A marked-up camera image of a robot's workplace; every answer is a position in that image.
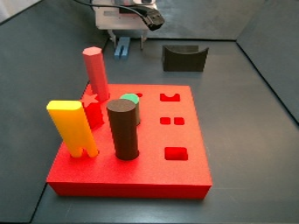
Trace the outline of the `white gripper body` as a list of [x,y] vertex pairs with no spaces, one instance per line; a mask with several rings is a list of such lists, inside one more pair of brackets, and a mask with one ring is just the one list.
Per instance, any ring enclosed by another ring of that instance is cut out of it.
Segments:
[[123,12],[119,6],[156,8],[155,0],[91,0],[100,30],[148,30],[143,19],[134,12]]

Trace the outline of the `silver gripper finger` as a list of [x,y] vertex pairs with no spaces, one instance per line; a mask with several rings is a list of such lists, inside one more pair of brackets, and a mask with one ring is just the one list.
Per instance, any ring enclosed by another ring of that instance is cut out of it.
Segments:
[[142,50],[144,49],[144,43],[147,41],[147,33],[148,33],[148,30],[142,31],[142,35],[140,35],[140,49]]
[[112,30],[107,30],[107,33],[108,33],[110,39],[114,43],[114,47],[116,49],[118,48],[118,36],[116,36],[116,34],[114,33]]

